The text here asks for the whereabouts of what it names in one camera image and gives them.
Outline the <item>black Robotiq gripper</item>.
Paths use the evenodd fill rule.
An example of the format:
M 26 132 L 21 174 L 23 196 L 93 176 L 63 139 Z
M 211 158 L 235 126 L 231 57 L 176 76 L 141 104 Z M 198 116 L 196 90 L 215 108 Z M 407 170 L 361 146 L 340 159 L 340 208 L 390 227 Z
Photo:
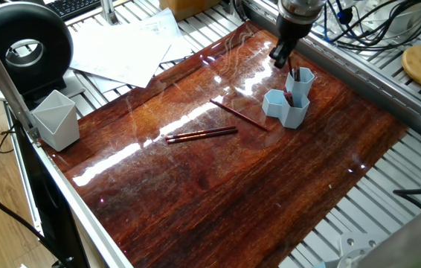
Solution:
M 316 13 L 297 14 L 280 11 L 279 13 L 279 44 L 274 47 L 269 56 L 274 60 L 274 66 L 282 69 L 286 61 L 292 67 L 291 54 L 297 46 L 298 40 L 308 35 L 312 23 L 317 19 Z

